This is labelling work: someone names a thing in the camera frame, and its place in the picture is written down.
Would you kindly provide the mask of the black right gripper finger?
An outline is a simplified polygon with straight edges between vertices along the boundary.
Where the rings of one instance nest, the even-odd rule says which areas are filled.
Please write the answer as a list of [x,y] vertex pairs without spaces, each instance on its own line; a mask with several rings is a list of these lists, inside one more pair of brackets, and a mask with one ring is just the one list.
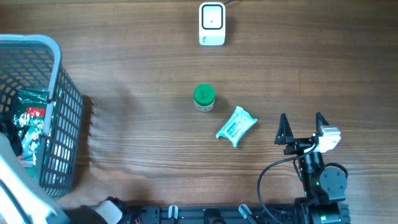
[[294,141],[294,135],[290,128],[289,121],[285,113],[280,116],[279,128],[275,137],[274,144],[286,145],[291,144]]
[[321,112],[318,112],[315,115],[315,122],[316,122],[316,135],[317,136],[324,135],[325,131],[330,127],[330,125],[326,121],[324,116],[321,114]]

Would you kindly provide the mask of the teal tissue pack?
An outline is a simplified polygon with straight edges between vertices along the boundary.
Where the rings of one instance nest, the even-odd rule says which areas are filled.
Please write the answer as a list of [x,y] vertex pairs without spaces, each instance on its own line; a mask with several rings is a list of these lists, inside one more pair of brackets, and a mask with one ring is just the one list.
[[253,118],[242,107],[237,106],[230,119],[216,134],[216,138],[226,138],[231,141],[233,147],[237,147],[246,131],[256,123],[257,119]]

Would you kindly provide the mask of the green lid jar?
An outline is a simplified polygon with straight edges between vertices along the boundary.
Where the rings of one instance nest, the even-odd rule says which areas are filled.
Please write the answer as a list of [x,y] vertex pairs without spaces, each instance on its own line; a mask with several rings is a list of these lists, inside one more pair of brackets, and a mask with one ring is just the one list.
[[207,83],[200,84],[194,91],[195,108],[201,112],[209,112],[215,104],[216,91]]

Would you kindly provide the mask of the green glove package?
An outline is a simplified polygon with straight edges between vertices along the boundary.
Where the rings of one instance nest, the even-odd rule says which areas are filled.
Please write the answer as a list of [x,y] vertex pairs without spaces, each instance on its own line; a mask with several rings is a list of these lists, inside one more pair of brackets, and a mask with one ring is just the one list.
[[22,145],[22,154],[17,158],[31,177],[35,174],[47,97],[48,93],[43,90],[20,89],[12,112],[12,121],[16,125]]

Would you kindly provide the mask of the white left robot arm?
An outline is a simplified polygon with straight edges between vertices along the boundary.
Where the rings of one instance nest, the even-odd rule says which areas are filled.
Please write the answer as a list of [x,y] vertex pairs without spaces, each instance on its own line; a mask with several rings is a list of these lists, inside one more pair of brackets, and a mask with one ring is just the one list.
[[1,134],[1,215],[9,223],[119,223],[123,218],[121,209],[110,200],[95,208],[60,206],[20,166],[4,134]]

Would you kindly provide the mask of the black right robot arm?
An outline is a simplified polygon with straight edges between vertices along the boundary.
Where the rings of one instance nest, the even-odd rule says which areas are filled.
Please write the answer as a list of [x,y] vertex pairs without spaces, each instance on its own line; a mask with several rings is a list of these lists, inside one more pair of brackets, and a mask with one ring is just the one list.
[[295,138],[286,114],[281,114],[274,143],[284,145],[285,155],[298,156],[295,170],[303,185],[304,197],[295,199],[297,223],[350,223],[346,199],[347,169],[335,162],[324,163],[323,154],[341,140],[338,127],[316,114],[316,132],[309,138]]

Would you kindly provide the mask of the white barcode scanner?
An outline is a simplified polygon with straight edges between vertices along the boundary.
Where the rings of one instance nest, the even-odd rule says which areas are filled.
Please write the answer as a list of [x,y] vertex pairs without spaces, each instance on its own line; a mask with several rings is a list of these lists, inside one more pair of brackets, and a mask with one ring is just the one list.
[[203,2],[199,7],[199,43],[221,46],[226,38],[226,9],[222,2]]

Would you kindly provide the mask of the grey plastic basket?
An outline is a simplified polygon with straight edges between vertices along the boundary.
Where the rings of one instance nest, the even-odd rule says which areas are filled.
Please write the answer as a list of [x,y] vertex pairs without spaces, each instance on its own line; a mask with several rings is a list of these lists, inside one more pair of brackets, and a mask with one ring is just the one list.
[[51,37],[1,35],[1,132],[11,140],[17,157],[22,145],[12,112],[20,89],[48,93],[32,178],[52,198],[62,198],[73,187],[84,101],[62,66],[60,46]]

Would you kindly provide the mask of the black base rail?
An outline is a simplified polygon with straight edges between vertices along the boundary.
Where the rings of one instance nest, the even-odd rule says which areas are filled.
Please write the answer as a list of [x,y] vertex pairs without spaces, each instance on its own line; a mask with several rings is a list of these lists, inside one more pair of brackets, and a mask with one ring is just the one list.
[[350,224],[348,206],[304,204],[268,204],[267,209],[274,216],[269,217],[262,207],[169,207],[143,206],[130,208],[130,224],[212,224],[212,223],[332,223]]

